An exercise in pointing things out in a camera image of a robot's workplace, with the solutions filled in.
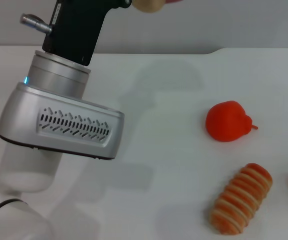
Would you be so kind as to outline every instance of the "beige object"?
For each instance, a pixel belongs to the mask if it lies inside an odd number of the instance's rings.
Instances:
[[[144,13],[154,13],[163,8],[166,0],[133,0],[133,6]]]

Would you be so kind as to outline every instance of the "striped toy food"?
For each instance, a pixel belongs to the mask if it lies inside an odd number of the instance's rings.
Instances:
[[[210,224],[223,235],[242,233],[272,183],[272,177],[260,165],[246,165],[215,201],[210,212]]]

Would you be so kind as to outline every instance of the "red plastic fruit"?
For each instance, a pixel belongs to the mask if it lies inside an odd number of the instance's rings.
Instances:
[[[217,141],[231,142],[248,134],[252,119],[246,115],[243,107],[235,101],[226,101],[212,107],[206,117],[206,130]]]

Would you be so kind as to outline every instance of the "white table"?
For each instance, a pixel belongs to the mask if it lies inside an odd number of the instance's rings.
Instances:
[[[0,46],[0,113],[35,49]],[[125,113],[114,161],[64,155],[54,184],[26,194],[61,240],[288,239],[288,49],[208,55],[96,54],[84,99]],[[231,143],[204,130],[208,109],[242,104],[259,130]],[[0,159],[5,142],[0,139]],[[207,210],[255,162],[273,187],[242,235],[216,235]]]

